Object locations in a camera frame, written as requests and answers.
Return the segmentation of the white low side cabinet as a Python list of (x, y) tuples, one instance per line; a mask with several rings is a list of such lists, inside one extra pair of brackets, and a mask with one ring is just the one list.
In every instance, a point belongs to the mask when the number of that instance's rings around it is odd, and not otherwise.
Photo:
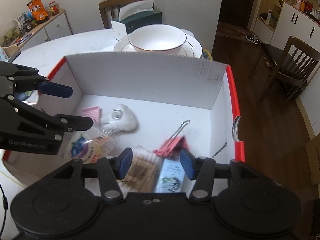
[(50, 16), (48, 21), (37, 25), (25, 34), (23, 41), (17, 45), (18, 48), (24, 51), (36, 45), (72, 35), (65, 10), (60, 9), (59, 11), (57, 15)]

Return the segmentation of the wooden chair right side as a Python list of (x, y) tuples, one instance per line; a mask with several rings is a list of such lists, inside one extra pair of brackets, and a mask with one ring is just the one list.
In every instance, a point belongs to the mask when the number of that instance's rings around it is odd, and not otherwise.
[(297, 37), (290, 36), (283, 50), (260, 43), (260, 51), (253, 70), (261, 59), (270, 65), (271, 72), (258, 94), (262, 99), (274, 80), (291, 85), (286, 101), (295, 100), (308, 84), (308, 77), (319, 64), (319, 51)]

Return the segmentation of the white storage cabinet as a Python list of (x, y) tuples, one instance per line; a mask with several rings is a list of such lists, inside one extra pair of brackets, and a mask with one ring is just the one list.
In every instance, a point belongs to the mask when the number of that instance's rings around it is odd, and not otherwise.
[[(284, 3), (271, 45), (284, 49), (290, 36), (294, 36), (319, 51), (319, 24), (295, 7)], [(299, 96), (315, 135), (319, 133), (319, 66), (316, 66), (308, 85)]]

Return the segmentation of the wooden chair by wall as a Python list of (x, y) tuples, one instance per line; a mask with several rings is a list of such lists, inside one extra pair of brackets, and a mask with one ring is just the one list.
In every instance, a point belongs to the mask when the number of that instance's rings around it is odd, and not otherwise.
[(133, 2), (139, 2), (145, 0), (104, 0), (98, 4), (100, 16), (105, 29), (110, 29), (111, 19), (115, 18), (119, 14), (119, 11), (125, 5)]

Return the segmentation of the white plate stack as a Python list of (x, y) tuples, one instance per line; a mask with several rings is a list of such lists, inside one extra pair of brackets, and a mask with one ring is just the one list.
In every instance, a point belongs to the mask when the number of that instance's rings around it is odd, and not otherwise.
[(115, 52), (163, 53), (201, 58), (202, 46), (187, 32), (175, 30), (136, 30), (114, 46)]

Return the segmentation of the light blue tea packet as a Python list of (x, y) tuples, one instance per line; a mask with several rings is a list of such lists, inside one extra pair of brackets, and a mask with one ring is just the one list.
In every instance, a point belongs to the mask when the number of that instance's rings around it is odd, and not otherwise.
[(164, 159), (155, 187), (156, 193), (181, 192), (185, 172), (178, 157)]

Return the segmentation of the red lid jar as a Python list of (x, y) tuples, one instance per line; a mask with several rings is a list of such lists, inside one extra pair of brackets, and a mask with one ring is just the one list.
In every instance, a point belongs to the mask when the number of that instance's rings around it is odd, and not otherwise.
[(49, 5), (49, 9), (50, 9), (52, 16), (55, 16), (59, 13), (59, 7), (58, 7), (56, 1), (52, 1), (48, 5)]

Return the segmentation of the cotton swab bag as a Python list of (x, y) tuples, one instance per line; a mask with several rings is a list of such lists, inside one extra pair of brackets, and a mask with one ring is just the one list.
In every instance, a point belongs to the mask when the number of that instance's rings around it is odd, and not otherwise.
[(118, 181), (124, 195), (129, 192), (148, 193), (155, 188), (162, 159), (138, 145), (133, 149), (132, 164), (122, 181)]

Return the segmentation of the monster face plush keychain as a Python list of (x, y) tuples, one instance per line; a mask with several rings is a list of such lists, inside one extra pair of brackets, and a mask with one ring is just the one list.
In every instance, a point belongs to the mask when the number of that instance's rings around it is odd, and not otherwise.
[(137, 128), (138, 121), (127, 105), (119, 104), (110, 114), (100, 118), (100, 124), (103, 129), (129, 132)]

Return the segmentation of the pink binder clip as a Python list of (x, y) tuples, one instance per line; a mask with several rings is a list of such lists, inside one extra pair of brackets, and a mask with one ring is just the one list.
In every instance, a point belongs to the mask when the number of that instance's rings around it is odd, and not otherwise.
[(182, 149), (189, 149), (187, 140), (184, 135), (180, 136), (183, 129), (190, 124), (190, 120), (184, 121), (180, 127), (153, 153), (163, 158), (169, 158), (172, 155), (179, 154)]

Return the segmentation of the blueberry snack packet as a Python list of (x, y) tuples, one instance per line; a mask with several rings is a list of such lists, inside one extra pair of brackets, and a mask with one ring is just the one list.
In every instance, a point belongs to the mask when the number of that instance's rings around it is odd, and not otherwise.
[(81, 159), (84, 164), (96, 163), (100, 158), (109, 156), (120, 139), (121, 133), (103, 129), (94, 124), (87, 131), (76, 131), (69, 140), (62, 157), (69, 161)]

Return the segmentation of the orange snack bag on cabinet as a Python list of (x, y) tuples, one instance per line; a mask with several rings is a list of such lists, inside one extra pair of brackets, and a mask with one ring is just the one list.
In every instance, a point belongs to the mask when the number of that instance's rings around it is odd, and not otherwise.
[(48, 13), (41, 0), (31, 0), (27, 3), (27, 6), (38, 24), (49, 20)]

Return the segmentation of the pink ribbed soap dish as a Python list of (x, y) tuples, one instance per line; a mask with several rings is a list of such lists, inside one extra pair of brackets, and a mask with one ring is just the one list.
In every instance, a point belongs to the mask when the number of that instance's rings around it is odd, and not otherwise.
[(99, 106), (86, 107), (81, 110), (81, 114), (84, 117), (89, 117), (96, 123), (100, 121), (101, 109)]

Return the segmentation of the red cardboard box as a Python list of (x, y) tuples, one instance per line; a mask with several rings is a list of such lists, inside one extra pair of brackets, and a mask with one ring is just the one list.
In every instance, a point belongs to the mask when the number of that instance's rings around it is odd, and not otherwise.
[[(176, 55), (94, 52), (64, 56), (39, 68), (50, 81), (72, 87), (68, 99), (39, 95), (36, 109), (49, 115), (81, 115), (99, 106), (101, 115), (129, 107), (136, 129), (121, 132), (111, 155), (138, 145), (153, 152), (186, 120), (190, 151), (219, 163), (244, 160), (238, 139), (239, 103), (229, 65)], [(22, 189), (65, 164), (62, 154), (75, 132), (67, 133), (57, 155), (1, 151), (1, 178)]]

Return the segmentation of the white bowl gold rim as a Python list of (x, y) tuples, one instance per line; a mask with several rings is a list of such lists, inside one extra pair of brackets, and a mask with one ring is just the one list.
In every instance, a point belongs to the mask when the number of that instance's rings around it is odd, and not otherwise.
[(178, 54), (187, 35), (171, 25), (152, 24), (134, 30), (128, 35), (128, 41), (138, 52)]

